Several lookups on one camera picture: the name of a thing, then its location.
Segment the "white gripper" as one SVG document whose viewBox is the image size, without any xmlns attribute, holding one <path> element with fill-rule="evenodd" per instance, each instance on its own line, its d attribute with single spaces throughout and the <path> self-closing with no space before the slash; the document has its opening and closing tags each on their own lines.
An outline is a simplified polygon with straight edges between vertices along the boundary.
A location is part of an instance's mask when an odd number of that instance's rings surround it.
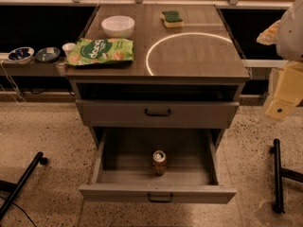
<svg viewBox="0 0 303 227">
<path fill-rule="evenodd" d="M 272 45 L 277 42 L 280 21 L 261 32 L 257 42 Z M 303 63 L 289 61 L 282 69 L 273 69 L 269 84 L 270 98 L 265 102 L 265 114 L 276 121 L 284 120 L 303 100 Z"/>
</svg>

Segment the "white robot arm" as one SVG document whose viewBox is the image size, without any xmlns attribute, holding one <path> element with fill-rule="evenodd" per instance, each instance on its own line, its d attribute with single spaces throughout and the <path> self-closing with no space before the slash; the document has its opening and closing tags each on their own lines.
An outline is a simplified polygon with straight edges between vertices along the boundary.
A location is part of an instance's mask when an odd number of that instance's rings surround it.
<svg viewBox="0 0 303 227">
<path fill-rule="evenodd" d="M 303 0 L 295 0 L 282 17 L 257 37 L 259 44 L 276 46 L 288 63 L 278 72 L 274 94 L 265 114 L 283 120 L 303 100 Z"/>
</svg>

